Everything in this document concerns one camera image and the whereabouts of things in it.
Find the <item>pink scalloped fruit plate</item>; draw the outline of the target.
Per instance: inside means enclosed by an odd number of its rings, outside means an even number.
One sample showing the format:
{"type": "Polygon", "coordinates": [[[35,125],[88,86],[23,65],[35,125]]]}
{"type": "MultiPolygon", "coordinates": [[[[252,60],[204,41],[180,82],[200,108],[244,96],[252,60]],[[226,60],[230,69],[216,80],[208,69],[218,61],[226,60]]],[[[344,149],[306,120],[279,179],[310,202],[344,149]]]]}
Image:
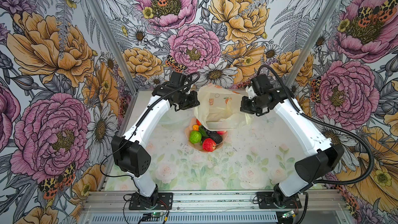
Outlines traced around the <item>pink scalloped fruit plate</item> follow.
{"type": "Polygon", "coordinates": [[[196,118],[192,118],[184,131],[188,145],[200,152],[220,149],[228,136],[227,131],[209,131],[196,118]]]}

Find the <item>translucent cream plastic bag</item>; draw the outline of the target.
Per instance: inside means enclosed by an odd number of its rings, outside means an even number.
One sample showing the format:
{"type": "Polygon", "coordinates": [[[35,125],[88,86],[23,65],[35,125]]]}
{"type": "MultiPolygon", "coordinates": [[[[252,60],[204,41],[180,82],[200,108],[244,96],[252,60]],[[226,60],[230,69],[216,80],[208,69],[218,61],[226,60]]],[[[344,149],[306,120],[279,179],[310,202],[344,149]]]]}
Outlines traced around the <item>translucent cream plastic bag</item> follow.
{"type": "Polygon", "coordinates": [[[253,116],[240,111],[243,94],[208,84],[198,90],[197,120],[210,131],[230,131],[252,124],[253,116]]]}

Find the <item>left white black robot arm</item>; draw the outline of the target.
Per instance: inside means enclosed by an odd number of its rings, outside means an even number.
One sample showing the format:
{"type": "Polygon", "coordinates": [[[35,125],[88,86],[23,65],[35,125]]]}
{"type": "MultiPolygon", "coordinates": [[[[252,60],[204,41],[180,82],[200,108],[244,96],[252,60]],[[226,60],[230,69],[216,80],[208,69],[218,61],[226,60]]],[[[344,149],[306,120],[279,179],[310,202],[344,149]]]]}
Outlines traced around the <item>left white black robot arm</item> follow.
{"type": "Polygon", "coordinates": [[[155,127],[172,107],[180,111],[199,106],[197,92],[191,91],[199,78],[199,72],[190,75],[172,72],[168,82],[154,88],[148,105],[136,123],[122,136],[113,137],[114,163],[137,188],[130,200],[135,207],[154,209],[161,202],[159,188],[148,171],[151,155],[146,147],[155,127]]]}

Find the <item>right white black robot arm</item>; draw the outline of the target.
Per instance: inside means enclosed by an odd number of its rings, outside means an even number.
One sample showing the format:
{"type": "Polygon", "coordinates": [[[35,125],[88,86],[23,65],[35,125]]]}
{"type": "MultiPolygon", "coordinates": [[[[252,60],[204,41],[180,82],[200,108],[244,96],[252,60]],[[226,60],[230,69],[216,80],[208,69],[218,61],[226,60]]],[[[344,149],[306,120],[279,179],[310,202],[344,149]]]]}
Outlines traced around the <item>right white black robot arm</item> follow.
{"type": "Polygon", "coordinates": [[[274,187],[272,195],[276,207],[284,208],[316,181],[333,171],[344,154],[342,145],[333,145],[301,110],[297,100],[286,87],[275,88],[266,75],[258,75],[246,89],[248,96],[241,100],[243,113],[260,117],[274,111],[295,135],[306,157],[294,165],[294,172],[274,187]]]}

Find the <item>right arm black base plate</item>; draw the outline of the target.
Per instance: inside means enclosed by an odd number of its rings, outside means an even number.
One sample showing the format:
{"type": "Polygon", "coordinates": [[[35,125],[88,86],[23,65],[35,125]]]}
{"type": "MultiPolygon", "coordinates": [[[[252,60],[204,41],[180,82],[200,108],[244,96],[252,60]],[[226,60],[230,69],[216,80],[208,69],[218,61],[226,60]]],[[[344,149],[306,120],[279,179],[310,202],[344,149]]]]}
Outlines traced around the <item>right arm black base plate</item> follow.
{"type": "Polygon", "coordinates": [[[298,194],[291,197],[279,195],[277,192],[260,191],[253,199],[254,204],[258,204],[259,209],[300,209],[302,203],[298,194]]]}

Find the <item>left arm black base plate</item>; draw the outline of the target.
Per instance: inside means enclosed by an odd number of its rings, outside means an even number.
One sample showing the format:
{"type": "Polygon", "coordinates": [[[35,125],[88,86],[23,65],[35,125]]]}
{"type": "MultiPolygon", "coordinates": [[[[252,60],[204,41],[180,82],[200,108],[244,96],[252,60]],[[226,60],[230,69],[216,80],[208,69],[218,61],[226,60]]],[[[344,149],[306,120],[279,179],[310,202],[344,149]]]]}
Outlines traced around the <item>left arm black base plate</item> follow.
{"type": "Polygon", "coordinates": [[[146,210],[171,210],[173,205],[173,193],[158,192],[151,197],[146,198],[139,193],[134,193],[129,200],[129,210],[146,211],[146,210]]]}

